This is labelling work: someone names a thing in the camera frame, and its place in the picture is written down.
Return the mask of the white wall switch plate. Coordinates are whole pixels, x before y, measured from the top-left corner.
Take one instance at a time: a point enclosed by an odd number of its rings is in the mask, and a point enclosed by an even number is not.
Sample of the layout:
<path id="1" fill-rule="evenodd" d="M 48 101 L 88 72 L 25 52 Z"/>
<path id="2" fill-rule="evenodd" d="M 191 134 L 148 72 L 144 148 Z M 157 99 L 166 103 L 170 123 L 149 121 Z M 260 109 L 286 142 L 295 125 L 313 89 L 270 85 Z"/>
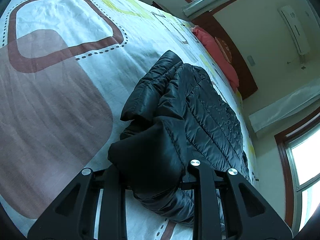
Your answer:
<path id="1" fill-rule="evenodd" d="M 255 61 L 251 55 L 247 57 L 247 60 L 251 66 L 255 66 Z"/>

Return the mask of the dark wooden headboard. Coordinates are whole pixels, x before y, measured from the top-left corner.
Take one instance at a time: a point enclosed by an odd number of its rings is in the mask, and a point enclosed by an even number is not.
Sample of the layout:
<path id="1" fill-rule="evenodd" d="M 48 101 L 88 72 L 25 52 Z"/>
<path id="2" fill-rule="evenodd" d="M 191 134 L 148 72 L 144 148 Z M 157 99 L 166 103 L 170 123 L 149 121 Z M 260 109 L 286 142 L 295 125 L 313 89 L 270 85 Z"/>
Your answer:
<path id="1" fill-rule="evenodd" d="M 195 25 L 200 26 L 212 37 L 221 38 L 226 42 L 232 55 L 231 65 L 234 67 L 239 78 L 238 90 L 242 96 L 242 99 L 245 100 L 252 94 L 254 94 L 258 90 L 258 87 L 249 70 L 247 63 L 245 62 L 240 51 L 238 50 L 230 36 L 227 34 L 222 25 L 217 21 L 217 19 L 213 16 L 213 14 L 207 11 L 191 22 Z"/>

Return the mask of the white wall air conditioner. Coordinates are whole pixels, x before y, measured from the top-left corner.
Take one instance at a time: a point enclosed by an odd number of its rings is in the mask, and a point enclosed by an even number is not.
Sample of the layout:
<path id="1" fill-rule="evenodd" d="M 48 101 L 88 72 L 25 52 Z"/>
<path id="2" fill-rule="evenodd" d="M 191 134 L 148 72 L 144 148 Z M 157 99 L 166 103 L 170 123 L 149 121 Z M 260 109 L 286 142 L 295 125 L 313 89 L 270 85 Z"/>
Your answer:
<path id="1" fill-rule="evenodd" d="M 300 56 L 308 54 L 310 52 L 308 39 L 294 9 L 290 5 L 286 5 L 279 8 L 278 12 L 289 29 L 297 53 Z"/>

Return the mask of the patterned white bed sheet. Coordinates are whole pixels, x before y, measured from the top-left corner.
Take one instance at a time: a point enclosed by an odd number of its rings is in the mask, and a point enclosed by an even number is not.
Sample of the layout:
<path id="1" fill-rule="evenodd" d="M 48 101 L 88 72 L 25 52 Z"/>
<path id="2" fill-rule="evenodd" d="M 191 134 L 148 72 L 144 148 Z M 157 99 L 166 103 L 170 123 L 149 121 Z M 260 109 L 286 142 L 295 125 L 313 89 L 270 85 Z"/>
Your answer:
<path id="1" fill-rule="evenodd" d="M 191 23 L 139 0 L 11 0 L 1 15 L 1 205 L 19 233 L 84 167 L 108 167 L 127 98 L 167 50 L 204 68 L 236 113 L 258 185 L 239 93 Z"/>

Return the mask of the black quilted down jacket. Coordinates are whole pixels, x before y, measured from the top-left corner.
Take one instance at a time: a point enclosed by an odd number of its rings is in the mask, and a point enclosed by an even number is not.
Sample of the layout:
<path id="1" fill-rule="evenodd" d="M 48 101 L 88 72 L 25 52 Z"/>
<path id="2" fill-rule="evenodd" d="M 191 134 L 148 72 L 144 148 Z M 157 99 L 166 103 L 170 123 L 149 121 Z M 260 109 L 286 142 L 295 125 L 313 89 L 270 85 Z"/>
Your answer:
<path id="1" fill-rule="evenodd" d="M 249 177 L 240 121 L 207 72 L 166 51 L 121 113 L 129 125 L 108 150 L 124 184 L 148 210 L 192 226 L 194 194 L 179 184 L 191 159 Z"/>

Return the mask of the patterned orange cushion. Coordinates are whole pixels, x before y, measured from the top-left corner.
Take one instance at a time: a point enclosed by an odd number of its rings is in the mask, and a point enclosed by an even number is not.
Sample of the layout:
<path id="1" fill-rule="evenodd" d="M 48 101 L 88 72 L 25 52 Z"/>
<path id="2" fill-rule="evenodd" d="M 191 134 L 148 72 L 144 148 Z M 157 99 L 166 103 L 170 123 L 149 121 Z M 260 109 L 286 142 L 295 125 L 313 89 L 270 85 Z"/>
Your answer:
<path id="1" fill-rule="evenodd" d="M 221 38 L 218 38 L 218 37 L 215 38 L 215 41 L 216 41 L 219 49 L 221 50 L 221 53 L 225 57 L 226 61 L 231 63 L 232 62 L 232 54 L 231 54 L 231 51 L 230 51 L 229 46 L 227 45 L 227 43 L 224 40 L 222 40 Z"/>

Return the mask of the red pillow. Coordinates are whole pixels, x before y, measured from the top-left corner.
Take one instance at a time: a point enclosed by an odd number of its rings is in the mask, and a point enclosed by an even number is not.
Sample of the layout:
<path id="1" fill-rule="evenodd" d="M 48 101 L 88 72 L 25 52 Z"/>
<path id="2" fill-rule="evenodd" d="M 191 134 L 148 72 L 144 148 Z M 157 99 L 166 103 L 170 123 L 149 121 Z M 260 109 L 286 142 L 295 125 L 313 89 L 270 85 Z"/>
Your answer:
<path id="1" fill-rule="evenodd" d="M 197 37 L 206 51 L 208 51 L 209 55 L 217 63 L 225 77 L 227 77 L 227 80 L 229 81 L 233 92 L 236 93 L 239 87 L 238 75 L 231 63 L 227 62 L 225 57 L 221 53 L 221 50 L 219 49 L 215 41 L 215 37 L 212 37 L 208 32 L 197 25 L 192 27 L 191 32 Z"/>

